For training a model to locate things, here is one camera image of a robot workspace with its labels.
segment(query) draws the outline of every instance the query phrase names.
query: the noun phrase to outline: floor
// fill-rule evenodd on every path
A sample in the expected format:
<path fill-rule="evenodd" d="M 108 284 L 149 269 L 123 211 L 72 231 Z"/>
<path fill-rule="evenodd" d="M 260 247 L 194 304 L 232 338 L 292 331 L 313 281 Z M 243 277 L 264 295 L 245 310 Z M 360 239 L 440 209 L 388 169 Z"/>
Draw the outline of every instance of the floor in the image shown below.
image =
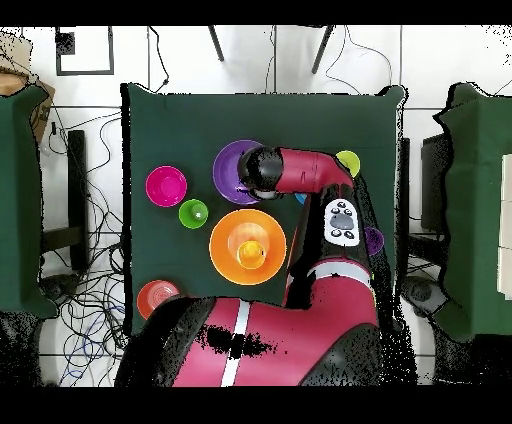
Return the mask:
<path fill-rule="evenodd" d="M 271 37 L 274 39 L 271 25 L 217 26 L 226 59 L 223 63 L 217 59 L 206 27 L 154 29 L 159 34 L 161 60 L 157 36 L 149 27 L 114 26 L 113 75 L 80 75 L 83 71 L 109 69 L 107 27 L 61 28 L 61 32 L 75 33 L 75 54 L 63 56 L 61 68 L 74 71 L 76 75 L 57 76 L 53 28 L 4 28 L 4 31 L 23 34 L 32 41 L 31 70 L 56 89 L 55 107 L 50 112 L 49 121 L 55 122 L 58 128 L 70 128 L 92 120 L 77 127 L 86 134 L 87 168 L 91 170 L 106 161 L 109 156 L 107 147 L 110 161 L 88 174 L 105 199 L 97 190 L 91 193 L 103 209 L 106 209 L 105 201 L 108 202 L 109 210 L 121 221 L 122 138 L 120 121 L 116 120 L 121 104 L 119 84 L 137 82 L 157 90 L 166 78 L 162 63 L 169 74 L 169 84 L 161 89 L 163 93 L 264 93 L 275 90 L 277 93 L 356 94 L 357 90 L 363 94 L 376 94 L 389 85 L 390 80 L 392 84 L 402 84 L 409 94 L 403 122 L 404 135 L 411 139 L 412 218 L 420 217 L 421 213 L 420 147 L 424 138 L 441 131 L 432 116 L 444 107 L 450 85 L 472 81 L 487 93 L 494 94 L 512 78 L 508 45 L 512 36 L 510 27 L 506 26 L 350 26 L 347 34 L 346 28 L 339 25 L 329 40 L 318 73 L 312 75 L 311 67 L 324 30 L 279 25 L 276 87 L 273 85 L 273 64 L 269 65 L 273 55 Z M 392 72 L 382 55 L 354 43 L 384 54 Z M 343 55 L 331 66 L 343 46 Z M 500 94 L 512 95 L 512 84 L 504 87 Z M 65 146 L 59 135 L 51 137 L 50 146 L 49 136 L 48 127 L 41 147 L 45 229 L 67 225 L 66 211 L 62 208 L 62 203 L 67 201 L 67 159 L 55 153 L 64 151 Z M 95 211 L 98 214 L 97 208 L 90 208 L 91 222 L 94 222 Z M 419 222 L 413 219 L 410 228 L 411 231 L 421 231 Z M 111 269 L 109 251 L 101 250 L 118 243 L 120 231 L 120 221 L 109 215 L 102 233 L 92 235 L 91 245 L 97 242 L 94 251 L 99 254 L 92 270 L 97 272 L 96 276 L 103 277 L 90 284 L 96 284 L 97 293 L 112 289 L 111 293 L 119 303 L 111 301 L 110 309 L 122 320 L 122 276 L 113 277 L 119 281 L 105 277 L 104 271 Z M 62 249 L 59 253 L 69 263 L 69 251 Z M 121 261 L 117 251 L 112 257 Z M 46 255 L 43 271 L 48 274 L 69 272 L 51 252 Z M 81 303 L 88 306 L 96 302 L 91 296 L 85 299 Z M 412 332 L 419 382 L 429 384 L 434 366 L 432 330 L 407 304 L 403 303 L 403 309 Z M 63 386 L 112 386 L 122 351 L 116 351 L 103 321 L 105 317 L 98 308 L 86 307 L 84 312 L 75 302 L 63 308 L 60 318 L 45 323 L 40 344 L 45 381 Z M 74 335 L 68 328 L 78 331 L 80 326 L 80 332 L 86 338 Z M 109 339 L 106 346 L 101 344 L 103 339 Z"/>

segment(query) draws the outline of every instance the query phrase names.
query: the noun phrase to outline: orange bowl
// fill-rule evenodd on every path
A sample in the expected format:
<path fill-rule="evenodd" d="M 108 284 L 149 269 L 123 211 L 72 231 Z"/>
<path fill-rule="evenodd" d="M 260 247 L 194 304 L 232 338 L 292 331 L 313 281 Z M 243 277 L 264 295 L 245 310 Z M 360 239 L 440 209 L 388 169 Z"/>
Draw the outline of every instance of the orange bowl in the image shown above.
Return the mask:
<path fill-rule="evenodd" d="M 257 236 L 233 234 L 237 228 L 251 224 L 261 228 L 262 240 Z M 255 240 L 266 245 L 265 260 L 255 269 L 244 267 L 233 254 L 229 240 L 238 239 L 237 243 Z M 241 209 L 224 216 L 215 226 L 210 237 L 210 258 L 215 269 L 227 280 L 240 285 L 264 283 L 277 274 L 286 257 L 286 237 L 279 223 L 270 215 L 256 209 Z"/>

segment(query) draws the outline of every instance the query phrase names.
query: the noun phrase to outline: green cup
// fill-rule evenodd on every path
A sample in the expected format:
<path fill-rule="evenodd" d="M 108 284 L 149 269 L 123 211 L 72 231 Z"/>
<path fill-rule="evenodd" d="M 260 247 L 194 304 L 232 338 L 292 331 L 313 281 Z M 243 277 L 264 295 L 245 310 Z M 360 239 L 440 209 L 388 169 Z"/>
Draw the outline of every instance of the green cup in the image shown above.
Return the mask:
<path fill-rule="evenodd" d="M 200 200 L 187 200 L 180 206 L 178 217 L 183 226 L 195 230 L 208 219 L 208 208 Z"/>

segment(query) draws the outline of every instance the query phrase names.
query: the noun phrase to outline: pink bowl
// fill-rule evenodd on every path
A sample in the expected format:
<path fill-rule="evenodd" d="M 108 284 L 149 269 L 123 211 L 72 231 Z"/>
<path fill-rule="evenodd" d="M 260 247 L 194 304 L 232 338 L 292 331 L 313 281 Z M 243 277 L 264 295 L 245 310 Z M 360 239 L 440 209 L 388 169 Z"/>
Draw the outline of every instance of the pink bowl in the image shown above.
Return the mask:
<path fill-rule="evenodd" d="M 163 208 L 177 205 L 185 197 L 187 180 L 173 166 L 160 166 L 148 175 L 146 194 L 155 205 Z"/>

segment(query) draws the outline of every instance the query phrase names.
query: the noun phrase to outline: dark green surface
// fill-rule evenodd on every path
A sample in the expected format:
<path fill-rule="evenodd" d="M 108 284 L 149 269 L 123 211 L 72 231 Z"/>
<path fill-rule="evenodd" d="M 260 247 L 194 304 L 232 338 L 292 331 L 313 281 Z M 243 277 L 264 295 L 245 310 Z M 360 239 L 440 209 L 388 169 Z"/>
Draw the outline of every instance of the dark green surface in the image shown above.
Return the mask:
<path fill-rule="evenodd" d="M 335 154 L 352 150 L 361 159 L 386 251 L 394 269 L 394 178 L 397 106 L 401 87 L 384 96 L 345 95 L 155 95 L 130 84 L 133 332 L 144 321 L 135 303 L 141 287 L 154 279 L 174 282 L 196 296 L 233 296 L 280 304 L 285 287 L 279 273 L 257 286 L 238 286 L 217 273 L 208 244 L 215 224 L 238 207 L 215 189 L 212 165 L 228 143 L 256 140 L 268 146 Z M 172 165 L 186 176 L 184 200 L 209 208 L 208 221 L 188 230 L 178 206 L 159 208 L 146 196 L 145 181 L 157 166 Z M 255 206 L 278 220 L 288 247 L 301 205 L 295 196 Z"/>
<path fill-rule="evenodd" d="M 38 286 L 41 177 L 30 116 L 46 97 L 35 85 L 0 96 L 0 310 L 39 318 L 57 312 Z"/>
<path fill-rule="evenodd" d="M 454 161 L 446 175 L 451 235 L 444 286 L 453 301 L 438 324 L 454 339 L 512 335 L 512 302 L 497 291 L 502 156 L 512 153 L 512 99 L 486 97 L 458 85 L 441 115 Z"/>

